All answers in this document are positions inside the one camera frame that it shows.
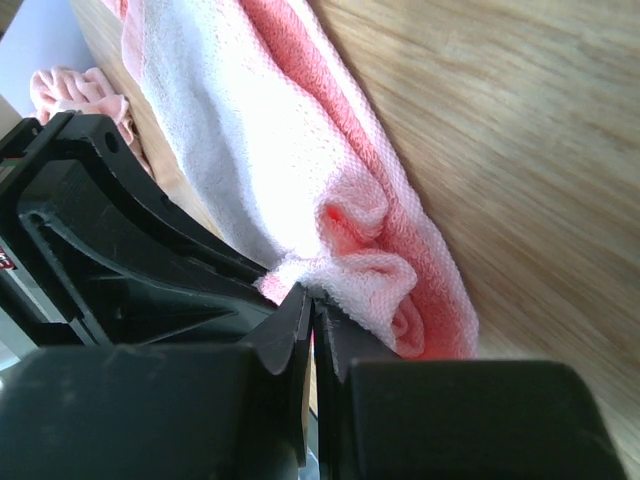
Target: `folded towel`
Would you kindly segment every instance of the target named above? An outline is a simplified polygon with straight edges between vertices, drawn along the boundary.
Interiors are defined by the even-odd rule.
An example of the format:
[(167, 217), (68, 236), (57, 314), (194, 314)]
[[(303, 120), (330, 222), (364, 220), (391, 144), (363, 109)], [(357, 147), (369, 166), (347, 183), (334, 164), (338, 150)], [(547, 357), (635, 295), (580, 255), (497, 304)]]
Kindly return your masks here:
[(151, 175), (151, 168), (133, 129), (129, 102), (115, 90), (99, 68), (79, 73), (65, 67), (40, 70), (31, 77), (31, 101), (34, 116), (44, 125), (58, 112), (78, 110), (109, 115), (118, 127), (140, 165)]
[(464, 358), (460, 274), (305, 0), (105, 0), (123, 60), (225, 240), (280, 301), (320, 286), (410, 358)]

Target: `pink and white towel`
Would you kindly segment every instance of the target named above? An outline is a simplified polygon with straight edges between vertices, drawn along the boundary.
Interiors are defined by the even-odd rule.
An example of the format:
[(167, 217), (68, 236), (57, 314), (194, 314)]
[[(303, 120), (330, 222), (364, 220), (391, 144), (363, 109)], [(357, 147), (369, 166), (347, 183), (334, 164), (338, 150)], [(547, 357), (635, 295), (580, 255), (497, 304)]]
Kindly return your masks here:
[(225, 240), (279, 302), (321, 286), (407, 358), (478, 321), (362, 91), (305, 0), (105, 0), (122, 54)]
[(42, 125), (56, 113), (67, 110), (109, 115), (142, 168), (152, 175), (134, 131), (129, 102), (115, 92), (102, 70), (90, 68), (85, 73), (65, 67), (39, 70), (31, 76), (29, 87), (36, 107), (34, 116)]

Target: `crumpled pink cloth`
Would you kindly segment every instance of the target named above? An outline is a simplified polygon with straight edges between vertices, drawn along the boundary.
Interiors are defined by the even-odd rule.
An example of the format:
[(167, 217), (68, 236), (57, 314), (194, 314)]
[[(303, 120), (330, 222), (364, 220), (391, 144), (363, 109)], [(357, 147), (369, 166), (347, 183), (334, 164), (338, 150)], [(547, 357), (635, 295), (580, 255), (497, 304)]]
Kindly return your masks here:
[(140, 165), (153, 176), (134, 131), (129, 102), (115, 92), (99, 68), (90, 68), (85, 73), (66, 67), (39, 70), (31, 77), (30, 95), (36, 107), (34, 116), (42, 125), (56, 113), (67, 110), (110, 116)]
[(325, 289), (406, 358), (475, 355), (458, 269), (306, 0), (104, 0), (122, 55), (222, 232)]

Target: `pink towel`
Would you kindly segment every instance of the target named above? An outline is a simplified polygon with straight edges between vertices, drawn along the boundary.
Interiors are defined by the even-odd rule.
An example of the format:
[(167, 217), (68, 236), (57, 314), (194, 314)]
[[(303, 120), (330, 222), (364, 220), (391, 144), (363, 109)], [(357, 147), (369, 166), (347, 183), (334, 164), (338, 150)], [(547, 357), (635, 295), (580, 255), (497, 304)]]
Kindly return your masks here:
[(44, 125), (53, 115), (66, 110), (109, 115), (140, 165), (149, 175), (151, 168), (134, 133), (129, 102), (115, 90), (99, 68), (79, 73), (65, 67), (40, 70), (31, 77), (31, 101), (35, 117)]
[(271, 269), (267, 297), (320, 286), (404, 357), (475, 354), (458, 269), (305, 0), (105, 2), (187, 179)]

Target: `towel fold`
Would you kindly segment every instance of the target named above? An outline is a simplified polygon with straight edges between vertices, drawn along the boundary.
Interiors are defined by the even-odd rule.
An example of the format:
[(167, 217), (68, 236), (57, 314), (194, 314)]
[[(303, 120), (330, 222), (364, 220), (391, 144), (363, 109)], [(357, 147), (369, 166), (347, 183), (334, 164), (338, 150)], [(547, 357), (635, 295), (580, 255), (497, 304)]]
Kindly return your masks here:
[(475, 354), (445, 242), (305, 0), (105, 0), (123, 60), (225, 240), (324, 288), (407, 358)]
[(115, 92), (99, 68), (91, 68), (85, 73), (65, 67), (37, 71), (31, 77), (30, 94), (36, 107), (34, 116), (42, 125), (56, 113), (66, 110), (109, 115), (140, 165), (152, 175), (134, 132), (129, 102), (124, 95)]

